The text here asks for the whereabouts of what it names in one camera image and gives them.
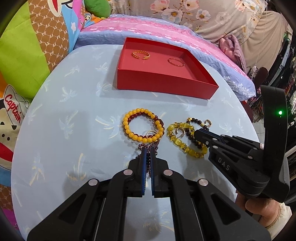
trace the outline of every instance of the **yellow beaded bracelet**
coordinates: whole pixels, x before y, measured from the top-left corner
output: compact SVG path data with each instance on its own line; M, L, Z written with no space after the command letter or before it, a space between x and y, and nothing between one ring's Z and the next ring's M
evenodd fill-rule
M189 146L187 146L185 143L183 143L180 139L180 137L176 137L173 130L176 129L176 134L178 134L178 130L182 130L183 134L181 137L184 136L185 130L184 128L193 129L190 124L188 123L182 123L182 122L175 122L174 124L169 125L167 128L167 135L170 138L172 142L174 142L175 145L180 147L185 153L189 154L190 156L194 156L196 158L202 158L207 153L207 146L202 144L201 152L196 152L195 150L191 149Z
M158 132L155 132L154 135L149 135L148 132L146 136L141 136L138 134L135 134L132 132L129 128L129 123L132 119L134 119L137 116L144 115L146 117L151 118L154 121L154 124L156 128L158 129ZM152 113L151 111L144 109L144 108L137 108L135 110L129 111L127 114L125 114L123 118L123 130L128 136L133 139L134 141L142 142L144 144L156 142L157 140L160 140L160 138L163 136L164 127L163 127L163 121L158 118L157 115Z

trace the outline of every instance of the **bead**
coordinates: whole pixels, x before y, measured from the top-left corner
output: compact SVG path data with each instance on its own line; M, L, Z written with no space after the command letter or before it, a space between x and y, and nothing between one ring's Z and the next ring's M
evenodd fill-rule
M189 155L191 155L191 156L195 156L195 150L193 150L193 149L190 149L190 151L188 152L188 154Z
M171 124L171 125L168 126L167 130L168 131L172 131L174 128L175 128L175 125L174 124Z
M183 124L183 127L184 127L184 128L190 128L190 124L188 124L188 123L184 123L184 124Z
M136 140L138 139L138 136L137 136L137 135L133 135L132 139L133 139L134 141L136 141Z
M174 143L177 145L177 146L180 146L182 144L182 141L179 139L179 138L176 138L174 139Z
M203 153L203 154L207 154L207 147L206 147L206 146L204 146L204 147L202 148L202 153Z
M190 151L190 148L189 148L188 146L185 147L184 152L187 153L187 152L189 152L189 151Z

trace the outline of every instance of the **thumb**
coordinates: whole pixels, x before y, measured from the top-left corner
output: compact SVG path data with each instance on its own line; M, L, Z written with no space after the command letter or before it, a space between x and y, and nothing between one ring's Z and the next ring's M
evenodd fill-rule
M264 227L271 225L278 218L280 211L279 203L277 201L266 198L249 199L246 202L245 207L251 213L262 216L259 223Z

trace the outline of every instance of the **bed sheet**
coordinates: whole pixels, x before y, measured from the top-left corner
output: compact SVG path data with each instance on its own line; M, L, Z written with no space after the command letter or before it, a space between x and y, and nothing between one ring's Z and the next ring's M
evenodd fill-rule
M199 61L216 69L240 101L255 96L248 76L215 44L189 28L141 16L111 15L81 30L74 48L85 45L124 44L126 37L149 39L188 49Z

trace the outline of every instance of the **tile floor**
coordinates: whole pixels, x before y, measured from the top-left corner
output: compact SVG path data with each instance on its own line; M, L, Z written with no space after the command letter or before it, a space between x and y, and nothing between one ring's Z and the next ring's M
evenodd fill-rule
M264 128L264 121L263 119L253 123L253 127L257 133L258 139L261 143L264 143L264 138L265 138L265 128Z

